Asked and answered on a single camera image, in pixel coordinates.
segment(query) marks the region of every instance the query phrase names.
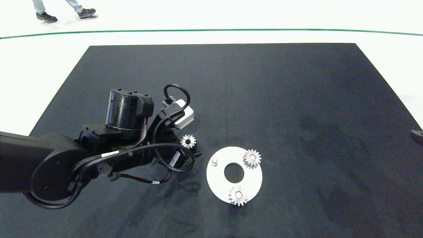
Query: white circular plate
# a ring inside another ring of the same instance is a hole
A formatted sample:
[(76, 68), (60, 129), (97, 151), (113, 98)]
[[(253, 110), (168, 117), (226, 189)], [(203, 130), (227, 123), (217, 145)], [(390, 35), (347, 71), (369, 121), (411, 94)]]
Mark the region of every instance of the white circular plate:
[[(258, 165), (254, 169), (244, 165), (244, 154), (247, 150), (240, 147), (225, 147), (218, 150), (207, 164), (207, 182), (212, 192), (222, 201), (230, 203), (229, 190), (240, 185), (243, 193), (247, 196), (249, 202), (253, 199), (261, 187), (263, 175), (261, 167)], [(239, 183), (231, 183), (225, 177), (225, 168), (230, 163), (237, 163), (244, 169), (244, 178)]]

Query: small gear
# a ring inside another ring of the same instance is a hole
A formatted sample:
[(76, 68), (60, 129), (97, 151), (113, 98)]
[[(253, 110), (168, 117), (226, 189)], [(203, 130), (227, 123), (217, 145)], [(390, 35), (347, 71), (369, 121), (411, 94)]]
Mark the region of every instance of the small gear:
[(196, 143), (195, 140), (196, 140), (195, 137), (192, 135), (184, 135), (182, 137), (181, 144), (184, 147), (191, 149), (195, 146), (195, 143)]
[(247, 203), (248, 198), (243, 193), (243, 189), (240, 185), (235, 185), (229, 190), (229, 202), (234, 204), (235, 206), (238, 205), (238, 207), (243, 206), (245, 203)]
[(254, 169), (260, 164), (261, 157), (257, 150), (249, 149), (245, 152), (243, 161), (248, 168)]

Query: center hole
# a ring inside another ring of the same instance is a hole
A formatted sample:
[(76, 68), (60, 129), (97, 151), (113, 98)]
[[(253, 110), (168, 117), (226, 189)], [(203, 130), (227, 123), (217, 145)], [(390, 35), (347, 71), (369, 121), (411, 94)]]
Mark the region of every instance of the center hole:
[(230, 163), (225, 168), (225, 177), (231, 183), (239, 183), (244, 178), (244, 170), (239, 164)]
[(238, 191), (235, 193), (236, 198), (242, 198), (242, 192)]

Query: white label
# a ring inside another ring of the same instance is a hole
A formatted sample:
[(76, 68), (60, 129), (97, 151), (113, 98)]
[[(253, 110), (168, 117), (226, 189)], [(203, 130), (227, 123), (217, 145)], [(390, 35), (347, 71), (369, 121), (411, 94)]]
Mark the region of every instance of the white label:
[(116, 151), (112, 151), (112, 152), (109, 152), (109, 153), (104, 153), (104, 154), (102, 154), (102, 158), (103, 158), (103, 157), (106, 157), (106, 156), (109, 156), (109, 155), (114, 155), (114, 154), (117, 154), (117, 153), (119, 153), (119, 151), (118, 151), (118, 150), (116, 150)]
[(181, 155), (181, 153), (179, 153), (179, 151), (177, 151), (175, 153), (175, 155), (173, 156), (172, 160), (170, 161), (169, 165), (173, 167), (176, 164), (176, 162), (178, 161), (180, 155)]

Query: gray sneaker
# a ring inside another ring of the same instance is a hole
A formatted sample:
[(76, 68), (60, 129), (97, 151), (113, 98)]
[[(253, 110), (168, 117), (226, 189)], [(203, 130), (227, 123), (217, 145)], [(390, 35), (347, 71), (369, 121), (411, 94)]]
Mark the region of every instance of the gray sneaker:
[(43, 12), (42, 14), (38, 14), (38, 13), (36, 13), (36, 14), (37, 14), (38, 19), (43, 20), (47, 23), (53, 23), (53, 22), (57, 21), (56, 17), (50, 16), (49, 14), (47, 14), (45, 12)]
[(89, 18), (90, 16), (94, 15), (94, 13), (96, 12), (95, 9), (91, 8), (91, 9), (82, 9), (81, 13), (78, 13), (79, 17), (81, 19), (85, 19), (85, 18)]

